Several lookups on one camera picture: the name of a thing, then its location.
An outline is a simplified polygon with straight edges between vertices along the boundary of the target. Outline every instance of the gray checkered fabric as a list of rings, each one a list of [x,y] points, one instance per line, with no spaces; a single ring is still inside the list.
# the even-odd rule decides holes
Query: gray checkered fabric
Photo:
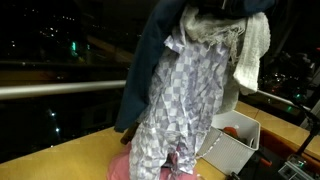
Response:
[[[169,153],[178,153],[175,174],[192,174],[206,132],[223,99],[230,49],[192,41],[183,27],[165,41],[152,77],[150,105],[132,140],[130,179],[156,180]]]

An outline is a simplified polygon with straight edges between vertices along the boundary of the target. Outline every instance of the wooden counter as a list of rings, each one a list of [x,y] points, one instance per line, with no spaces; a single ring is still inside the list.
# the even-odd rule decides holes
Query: wooden counter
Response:
[[[240,113],[259,121],[264,130],[279,135],[299,147],[308,132],[252,106],[239,102]],[[103,180],[108,164],[118,154],[121,133],[106,129],[73,141],[0,164],[1,180]],[[320,159],[320,138],[317,136],[307,153]],[[200,159],[196,169],[206,180],[222,180],[225,176]]]

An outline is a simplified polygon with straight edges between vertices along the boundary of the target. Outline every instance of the pink fabric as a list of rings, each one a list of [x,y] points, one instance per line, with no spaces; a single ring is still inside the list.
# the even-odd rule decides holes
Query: pink fabric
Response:
[[[131,143],[129,142],[122,152],[114,157],[109,165],[107,173],[107,180],[129,180],[129,153],[131,150]],[[162,168],[160,180],[168,180],[171,170]],[[193,175],[182,174],[178,180],[197,180],[197,173],[193,170]]]

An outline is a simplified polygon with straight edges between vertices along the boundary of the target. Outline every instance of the white plastic basket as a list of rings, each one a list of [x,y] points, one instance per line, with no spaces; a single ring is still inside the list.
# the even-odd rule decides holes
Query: white plastic basket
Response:
[[[228,136],[218,129],[234,127],[247,144]],[[253,153],[259,148],[260,123],[236,111],[216,115],[198,155],[226,175],[239,173]]]

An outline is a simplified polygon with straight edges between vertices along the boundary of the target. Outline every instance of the dark blue jacket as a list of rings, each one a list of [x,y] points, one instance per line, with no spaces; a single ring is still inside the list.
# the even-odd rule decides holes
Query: dark blue jacket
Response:
[[[148,106],[148,89],[153,71],[165,48],[163,42],[171,34],[173,26],[178,23],[187,1],[160,0],[151,13],[129,70],[115,131],[123,132],[132,126]],[[250,5],[253,1],[260,4],[254,3],[253,7]],[[228,0],[233,4],[226,5],[225,12],[229,15],[234,13],[235,16],[248,16],[271,7],[274,1]]]

